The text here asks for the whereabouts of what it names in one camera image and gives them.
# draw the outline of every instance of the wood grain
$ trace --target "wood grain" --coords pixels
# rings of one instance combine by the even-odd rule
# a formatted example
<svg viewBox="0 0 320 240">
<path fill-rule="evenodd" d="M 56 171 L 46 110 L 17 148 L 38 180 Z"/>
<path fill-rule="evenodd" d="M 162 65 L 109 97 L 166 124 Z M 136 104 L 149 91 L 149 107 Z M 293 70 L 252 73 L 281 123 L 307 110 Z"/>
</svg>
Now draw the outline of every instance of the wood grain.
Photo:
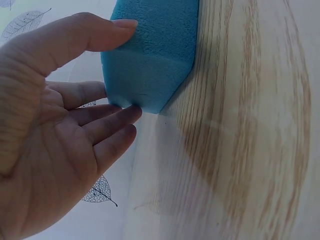
<svg viewBox="0 0 320 240">
<path fill-rule="evenodd" d="M 194 69 L 142 117 L 124 239 L 319 239 L 317 9 L 200 1 Z"/>
</svg>

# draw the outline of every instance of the leaf print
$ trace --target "leaf print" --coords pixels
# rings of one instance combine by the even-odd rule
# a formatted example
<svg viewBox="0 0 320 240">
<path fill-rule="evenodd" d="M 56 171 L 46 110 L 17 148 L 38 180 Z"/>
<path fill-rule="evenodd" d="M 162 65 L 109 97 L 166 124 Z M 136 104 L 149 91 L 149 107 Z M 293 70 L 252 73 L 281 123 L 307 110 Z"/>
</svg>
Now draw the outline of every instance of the leaf print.
<svg viewBox="0 0 320 240">
<path fill-rule="evenodd" d="M 51 8 L 45 12 L 28 11 L 17 16 L 6 26 L 1 35 L 1 38 L 5 40 L 10 40 L 15 36 L 36 29 L 39 26 L 44 14 L 46 14 L 50 10 Z"/>
<path fill-rule="evenodd" d="M 105 201 L 111 201 L 116 207 L 118 207 L 118 205 L 111 199 L 111 189 L 107 179 L 103 175 L 96 181 L 90 191 L 82 198 L 82 201 L 89 203 L 102 203 Z"/>
<path fill-rule="evenodd" d="M 12 4 L 14 4 L 16 0 L 0 0 L 0 8 L 9 8 L 11 11 Z"/>
<path fill-rule="evenodd" d="M 87 108 L 87 107 L 92 107 L 92 106 L 95 106 L 95 105 L 97 105 L 97 101 L 89 102 L 89 103 L 87 103 L 85 105 L 82 105 L 81 107 L 82 108 Z"/>
</svg>

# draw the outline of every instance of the wooden surface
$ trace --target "wooden surface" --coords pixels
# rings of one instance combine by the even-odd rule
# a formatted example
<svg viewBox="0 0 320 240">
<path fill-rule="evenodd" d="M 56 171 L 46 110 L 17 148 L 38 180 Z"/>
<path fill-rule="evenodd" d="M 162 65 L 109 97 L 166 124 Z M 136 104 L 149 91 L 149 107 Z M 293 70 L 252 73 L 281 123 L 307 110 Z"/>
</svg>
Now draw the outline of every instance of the wooden surface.
<svg viewBox="0 0 320 240">
<path fill-rule="evenodd" d="M 126 240 L 320 239 L 319 10 L 200 1 L 194 70 L 142 118 Z"/>
</svg>

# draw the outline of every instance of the sponge edge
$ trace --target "sponge edge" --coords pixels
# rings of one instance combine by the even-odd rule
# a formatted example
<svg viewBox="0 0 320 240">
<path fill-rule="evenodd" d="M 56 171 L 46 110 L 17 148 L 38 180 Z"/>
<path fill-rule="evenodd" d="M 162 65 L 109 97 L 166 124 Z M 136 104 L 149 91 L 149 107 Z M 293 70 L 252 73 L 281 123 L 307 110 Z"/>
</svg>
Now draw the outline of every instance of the sponge edge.
<svg viewBox="0 0 320 240">
<path fill-rule="evenodd" d="M 133 38 L 102 52 L 111 104 L 157 114 L 192 69 L 199 0 L 118 0 L 111 19 L 136 19 Z"/>
</svg>

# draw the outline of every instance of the foam block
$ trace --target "foam block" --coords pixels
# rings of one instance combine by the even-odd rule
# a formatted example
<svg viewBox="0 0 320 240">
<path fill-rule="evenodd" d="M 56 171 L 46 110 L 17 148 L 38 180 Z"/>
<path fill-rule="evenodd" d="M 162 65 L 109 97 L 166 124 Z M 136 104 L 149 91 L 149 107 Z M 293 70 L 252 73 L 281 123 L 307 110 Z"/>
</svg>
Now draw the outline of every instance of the foam block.
<svg viewBox="0 0 320 240">
<path fill-rule="evenodd" d="M 123 46 L 101 53 L 111 104 L 157 114 L 192 69 L 199 0 L 118 0 L 111 19 L 135 19 Z"/>
</svg>

